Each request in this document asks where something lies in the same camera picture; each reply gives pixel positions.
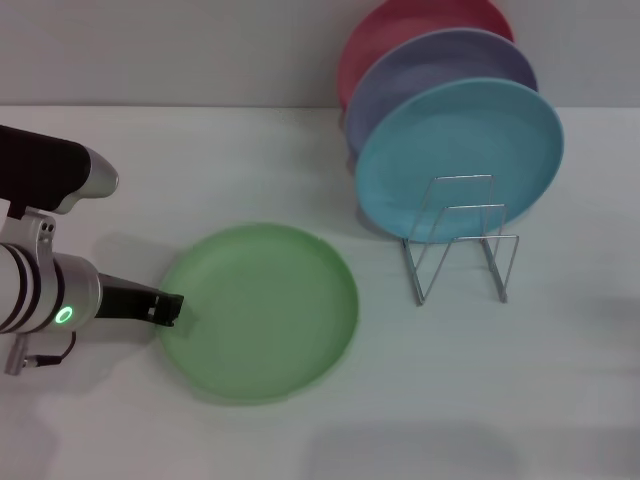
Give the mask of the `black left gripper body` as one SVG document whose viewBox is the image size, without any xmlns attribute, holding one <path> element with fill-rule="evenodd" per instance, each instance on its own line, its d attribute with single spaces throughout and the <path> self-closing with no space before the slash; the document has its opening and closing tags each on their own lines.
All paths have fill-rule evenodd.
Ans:
<svg viewBox="0 0 640 480">
<path fill-rule="evenodd" d="M 154 322 L 159 293 L 148 286 L 100 273 L 101 302 L 97 319 Z"/>
</svg>

